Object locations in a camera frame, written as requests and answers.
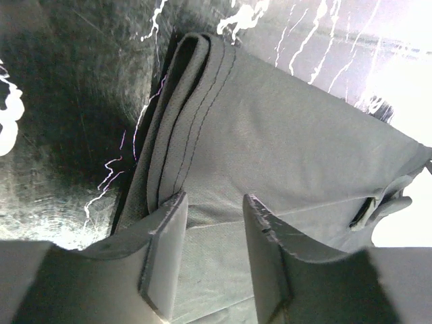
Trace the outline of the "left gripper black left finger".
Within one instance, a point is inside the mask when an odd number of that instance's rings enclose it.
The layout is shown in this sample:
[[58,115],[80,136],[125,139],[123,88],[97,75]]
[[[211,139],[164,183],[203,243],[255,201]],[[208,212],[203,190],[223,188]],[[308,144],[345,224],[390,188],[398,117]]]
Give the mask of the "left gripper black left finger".
[[168,323],[188,197],[84,250],[49,241],[1,243],[2,323]]

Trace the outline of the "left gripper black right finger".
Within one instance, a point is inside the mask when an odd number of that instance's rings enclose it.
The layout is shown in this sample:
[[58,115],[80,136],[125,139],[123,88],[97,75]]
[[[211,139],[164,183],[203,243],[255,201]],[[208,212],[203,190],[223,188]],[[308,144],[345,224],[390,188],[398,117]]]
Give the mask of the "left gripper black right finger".
[[430,323],[431,249],[346,253],[246,195],[243,215],[259,323]]

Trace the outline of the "black t shirt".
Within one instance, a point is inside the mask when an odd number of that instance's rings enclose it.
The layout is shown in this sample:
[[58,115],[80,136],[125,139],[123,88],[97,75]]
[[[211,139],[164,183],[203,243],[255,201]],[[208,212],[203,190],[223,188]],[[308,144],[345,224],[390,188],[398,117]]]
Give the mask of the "black t shirt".
[[344,252],[371,243],[431,149],[207,33],[178,43],[117,228],[188,195],[174,323],[255,323],[242,201]]

